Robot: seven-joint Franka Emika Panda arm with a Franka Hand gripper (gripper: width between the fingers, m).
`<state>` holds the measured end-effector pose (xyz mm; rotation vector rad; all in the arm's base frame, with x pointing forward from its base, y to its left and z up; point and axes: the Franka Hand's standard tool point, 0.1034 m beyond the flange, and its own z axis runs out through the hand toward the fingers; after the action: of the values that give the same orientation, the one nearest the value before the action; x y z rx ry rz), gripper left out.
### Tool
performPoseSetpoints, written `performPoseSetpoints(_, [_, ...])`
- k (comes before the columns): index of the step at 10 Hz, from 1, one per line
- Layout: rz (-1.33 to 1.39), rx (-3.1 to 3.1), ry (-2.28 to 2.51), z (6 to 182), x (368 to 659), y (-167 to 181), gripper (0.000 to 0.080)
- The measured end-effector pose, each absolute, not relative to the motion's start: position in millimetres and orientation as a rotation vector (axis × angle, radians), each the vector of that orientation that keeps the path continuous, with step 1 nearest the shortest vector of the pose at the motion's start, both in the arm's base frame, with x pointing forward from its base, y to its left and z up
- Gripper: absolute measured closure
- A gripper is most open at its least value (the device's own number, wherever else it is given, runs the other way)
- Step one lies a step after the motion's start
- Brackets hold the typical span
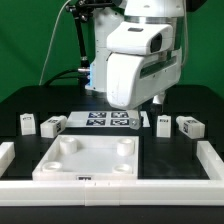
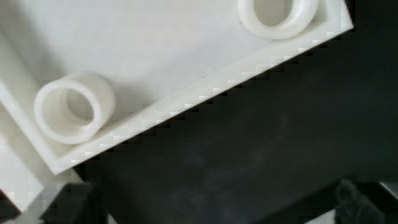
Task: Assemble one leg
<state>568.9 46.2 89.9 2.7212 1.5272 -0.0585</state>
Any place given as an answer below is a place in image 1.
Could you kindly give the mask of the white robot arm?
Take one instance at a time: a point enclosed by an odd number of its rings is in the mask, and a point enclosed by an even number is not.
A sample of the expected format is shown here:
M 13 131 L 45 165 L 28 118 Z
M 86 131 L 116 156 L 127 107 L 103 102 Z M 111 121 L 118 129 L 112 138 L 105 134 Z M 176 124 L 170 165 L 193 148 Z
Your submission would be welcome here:
M 127 111 L 138 129 L 140 106 L 180 79 L 186 0 L 120 0 L 118 6 L 122 15 L 94 12 L 96 55 L 86 90 Z

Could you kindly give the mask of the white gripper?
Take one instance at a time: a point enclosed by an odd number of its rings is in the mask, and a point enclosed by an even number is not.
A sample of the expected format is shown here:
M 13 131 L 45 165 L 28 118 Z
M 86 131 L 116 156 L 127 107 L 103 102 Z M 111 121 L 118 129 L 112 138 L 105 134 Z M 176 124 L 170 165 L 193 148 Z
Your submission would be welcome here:
M 169 24 L 122 22 L 107 37 L 107 100 L 112 107 L 131 110 L 179 81 L 182 50 L 173 50 Z M 140 128 L 130 119 L 130 128 Z

